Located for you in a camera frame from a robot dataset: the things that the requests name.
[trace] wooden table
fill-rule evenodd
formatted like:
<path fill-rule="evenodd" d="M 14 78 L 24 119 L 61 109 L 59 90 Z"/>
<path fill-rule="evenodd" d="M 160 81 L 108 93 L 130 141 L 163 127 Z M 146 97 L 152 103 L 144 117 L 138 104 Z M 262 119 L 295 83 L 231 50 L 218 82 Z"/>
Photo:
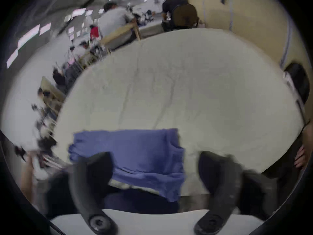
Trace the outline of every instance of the wooden table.
<path fill-rule="evenodd" d="M 182 195 L 206 193 L 199 151 L 232 154 L 262 172 L 302 129 L 283 74 L 229 31 L 186 29 L 135 41 L 84 71 L 55 128 L 54 153 L 67 160 L 83 130 L 178 128 L 186 149 Z"/>

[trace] man in white shirt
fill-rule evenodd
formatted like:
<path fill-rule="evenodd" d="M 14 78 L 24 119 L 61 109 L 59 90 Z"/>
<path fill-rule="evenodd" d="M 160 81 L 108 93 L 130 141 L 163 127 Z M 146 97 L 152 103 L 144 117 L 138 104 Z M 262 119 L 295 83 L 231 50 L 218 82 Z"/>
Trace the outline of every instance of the man in white shirt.
<path fill-rule="evenodd" d="M 114 32 L 127 23 L 136 23 L 136 18 L 125 8 L 118 7 L 115 2 L 107 2 L 104 5 L 104 14 L 98 20 L 98 29 L 101 37 Z M 113 40 L 107 47 L 117 49 L 123 45 L 129 44 L 136 39 L 135 32 L 128 32 L 119 38 Z"/>

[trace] white table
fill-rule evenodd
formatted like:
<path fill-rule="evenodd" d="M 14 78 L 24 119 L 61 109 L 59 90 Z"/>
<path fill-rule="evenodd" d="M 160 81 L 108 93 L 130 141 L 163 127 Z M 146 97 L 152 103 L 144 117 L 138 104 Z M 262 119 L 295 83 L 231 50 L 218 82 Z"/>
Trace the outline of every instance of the white table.
<path fill-rule="evenodd" d="M 154 36 L 160 33 L 163 33 L 164 30 L 162 28 L 162 19 L 154 20 L 152 22 L 147 23 L 145 26 L 139 27 L 139 31 L 142 37 Z"/>
<path fill-rule="evenodd" d="M 194 226 L 208 211 L 196 210 L 175 214 L 148 215 L 103 210 L 118 226 L 118 234 L 135 235 L 194 235 Z M 51 221 L 67 235 L 93 235 L 80 214 L 62 215 Z M 248 215 L 232 214 L 219 235 L 248 235 L 264 222 Z"/>
<path fill-rule="evenodd" d="M 233 154 L 262 172 L 302 122 L 279 66 L 254 45 L 217 29 L 187 29 L 121 48 L 77 79 L 59 114 L 54 153 L 67 160 L 83 130 L 178 128 L 186 149 L 182 195 L 206 193 L 199 151 Z"/>

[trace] red shirt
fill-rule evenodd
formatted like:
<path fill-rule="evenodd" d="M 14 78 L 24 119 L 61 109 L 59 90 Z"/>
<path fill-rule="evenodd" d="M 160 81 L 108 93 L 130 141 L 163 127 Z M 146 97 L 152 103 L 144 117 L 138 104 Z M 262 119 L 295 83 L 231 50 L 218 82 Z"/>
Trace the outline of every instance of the red shirt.
<path fill-rule="evenodd" d="M 90 39 L 98 38 L 98 37 L 99 37 L 98 27 L 92 28 L 90 30 Z"/>

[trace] folded blue towel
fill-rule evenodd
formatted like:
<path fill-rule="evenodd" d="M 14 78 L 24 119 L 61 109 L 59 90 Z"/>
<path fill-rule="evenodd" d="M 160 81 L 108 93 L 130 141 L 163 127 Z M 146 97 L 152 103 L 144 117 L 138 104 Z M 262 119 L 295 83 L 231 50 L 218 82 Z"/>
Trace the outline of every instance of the folded blue towel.
<path fill-rule="evenodd" d="M 183 153 L 177 129 L 83 131 L 74 135 L 69 158 L 112 152 L 113 179 L 157 190 L 177 201 L 184 182 Z"/>

